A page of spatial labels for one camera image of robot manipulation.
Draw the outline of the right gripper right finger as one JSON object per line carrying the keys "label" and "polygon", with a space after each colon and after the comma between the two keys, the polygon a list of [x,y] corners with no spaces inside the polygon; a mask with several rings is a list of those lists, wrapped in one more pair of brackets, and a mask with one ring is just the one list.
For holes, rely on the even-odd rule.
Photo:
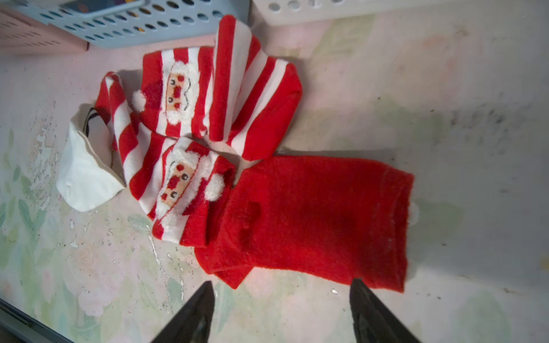
{"label": "right gripper right finger", "polygon": [[358,343],[420,343],[361,279],[351,283],[350,309]]}

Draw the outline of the light blue plastic basket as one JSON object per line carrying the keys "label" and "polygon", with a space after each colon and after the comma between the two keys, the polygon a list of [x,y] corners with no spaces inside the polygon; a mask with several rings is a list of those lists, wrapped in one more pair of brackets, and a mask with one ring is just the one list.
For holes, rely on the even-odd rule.
{"label": "light blue plastic basket", "polygon": [[8,8],[104,49],[215,34],[233,15],[246,23],[250,1],[7,1]]}

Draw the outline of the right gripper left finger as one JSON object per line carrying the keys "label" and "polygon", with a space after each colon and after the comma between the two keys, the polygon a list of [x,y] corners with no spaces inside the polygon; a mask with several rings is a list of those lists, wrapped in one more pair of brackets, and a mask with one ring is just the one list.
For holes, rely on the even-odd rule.
{"label": "right gripper left finger", "polygon": [[211,281],[206,281],[152,340],[152,343],[208,342],[214,305],[214,287]]}

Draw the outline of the white plastic basket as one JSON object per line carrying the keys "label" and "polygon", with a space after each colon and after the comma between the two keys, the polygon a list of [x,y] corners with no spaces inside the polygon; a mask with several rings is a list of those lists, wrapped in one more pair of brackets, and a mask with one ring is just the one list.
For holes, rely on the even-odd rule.
{"label": "white plastic basket", "polygon": [[253,4],[270,26],[341,19],[443,4],[444,0],[268,0]]}

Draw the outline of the small white sock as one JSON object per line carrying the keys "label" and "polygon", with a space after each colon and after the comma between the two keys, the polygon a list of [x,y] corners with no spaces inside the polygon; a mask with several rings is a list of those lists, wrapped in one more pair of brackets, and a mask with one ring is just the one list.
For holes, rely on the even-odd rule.
{"label": "small white sock", "polygon": [[91,104],[70,119],[67,142],[59,163],[57,190],[79,212],[110,201],[125,187],[113,157],[114,134]]}

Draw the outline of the red white sock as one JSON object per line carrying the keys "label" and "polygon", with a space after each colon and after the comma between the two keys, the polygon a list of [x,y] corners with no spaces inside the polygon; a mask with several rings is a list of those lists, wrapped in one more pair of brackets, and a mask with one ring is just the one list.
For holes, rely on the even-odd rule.
{"label": "red white sock", "polygon": [[278,156],[244,170],[203,270],[237,288],[256,267],[402,292],[415,178],[368,159]]}

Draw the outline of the pink plastic basket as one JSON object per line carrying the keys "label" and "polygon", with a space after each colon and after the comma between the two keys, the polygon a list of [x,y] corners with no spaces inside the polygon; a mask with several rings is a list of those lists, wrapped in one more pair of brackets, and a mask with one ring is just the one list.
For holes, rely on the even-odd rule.
{"label": "pink plastic basket", "polygon": [[1,55],[80,53],[89,43],[17,11],[1,8]]}

